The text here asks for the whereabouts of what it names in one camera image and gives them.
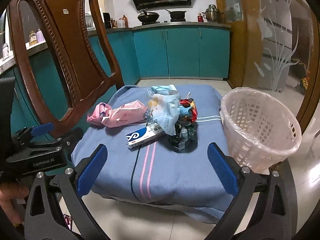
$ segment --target blue logo on box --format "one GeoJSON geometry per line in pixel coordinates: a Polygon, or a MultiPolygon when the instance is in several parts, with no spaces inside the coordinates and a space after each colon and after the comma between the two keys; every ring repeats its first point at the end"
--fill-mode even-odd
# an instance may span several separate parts
{"type": "Polygon", "coordinates": [[[127,137],[128,141],[131,142],[131,141],[133,141],[133,140],[139,139],[139,138],[141,138],[142,136],[144,136],[145,133],[146,133],[146,131],[147,131],[147,127],[144,127],[144,128],[142,128],[142,129],[140,129],[140,130],[137,130],[137,131],[135,131],[135,132],[128,133],[128,134],[126,135],[126,137],[127,137]]]}

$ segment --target plastic trash basket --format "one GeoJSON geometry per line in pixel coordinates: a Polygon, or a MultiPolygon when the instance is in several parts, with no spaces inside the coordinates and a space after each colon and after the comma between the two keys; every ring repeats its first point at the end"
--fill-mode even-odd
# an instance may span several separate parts
{"type": "Polygon", "coordinates": [[[240,166],[261,173],[295,153],[300,125],[291,111],[267,93],[236,88],[221,100],[228,150],[240,166]]]}

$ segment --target blue clamp handle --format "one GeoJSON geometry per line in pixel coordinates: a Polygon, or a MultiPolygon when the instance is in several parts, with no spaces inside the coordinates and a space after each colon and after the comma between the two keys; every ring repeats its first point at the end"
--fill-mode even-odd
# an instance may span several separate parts
{"type": "Polygon", "coordinates": [[[225,191],[233,195],[233,197],[236,197],[239,193],[238,178],[226,161],[226,158],[232,157],[225,156],[215,143],[209,144],[208,159],[212,167],[217,173],[225,191]]]}
{"type": "Polygon", "coordinates": [[[46,133],[51,132],[54,129],[54,124],[52,122],[45,123],[43,125],[39,125],[37,127],[33,127],[31,129],[31,136],[38,137],[40,135],[44,135],[46,133]]]}
{"type": "Polygon", "coordinates": [[[87,195],[96,181],[103,165],[108,158],[107,147],[100,144],[88,159],[87,165],[83,168],[76,180],[76,194],[79,198],[87,195]]]}

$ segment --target wooden chair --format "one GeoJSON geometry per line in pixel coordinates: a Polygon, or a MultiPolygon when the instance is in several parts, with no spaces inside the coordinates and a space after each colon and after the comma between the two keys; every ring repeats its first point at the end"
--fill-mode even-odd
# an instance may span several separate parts
{"type": "Polygon", "coordinates": [[[72,129],[111,86],[116,85],[119,89],[124,85],[120,67],[107,39],[98,0],[89,0],[89,5],[101,47],[111,68],[110,76],[101,68],[88,39],[85,0],[24,0],[42,30],[67,98],[68,111],[58,120],[46,106],[30,66],[20,1],[12,0],[9,4],[13,54],[37,117],[41,123],[52,122],[55,130],[51,135],[58,137],[72,129]]]}

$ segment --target human hand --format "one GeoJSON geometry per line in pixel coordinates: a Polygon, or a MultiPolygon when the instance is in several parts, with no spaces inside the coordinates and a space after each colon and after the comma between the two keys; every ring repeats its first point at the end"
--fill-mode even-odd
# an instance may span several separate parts
{"type": "Polygon", "coordinates": [[[22,219],[14,209],[11,199],[25,198],[29,194],[29,189],[18,183],[0,184],[0,206],[12,224],[21,224],[22,219]]]}

